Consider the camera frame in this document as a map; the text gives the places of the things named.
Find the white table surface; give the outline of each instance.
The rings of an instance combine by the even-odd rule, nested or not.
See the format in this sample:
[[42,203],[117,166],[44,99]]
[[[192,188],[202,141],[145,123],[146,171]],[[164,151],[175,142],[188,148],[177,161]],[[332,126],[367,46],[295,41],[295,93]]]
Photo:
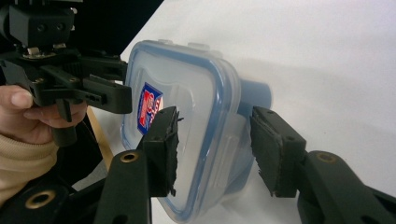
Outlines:
[[[270,107],[307,151],[342,157],[364,184],[396,196],[396,2],[165,0],[141,40],[209,45],[244,79],[242,98]],[[120,115],[94,109],[113,153]],[[174,223],[156,199],[153,223]],[[240,195],[193,223],[301,223],[296,199],[271,198],[253,168]]]

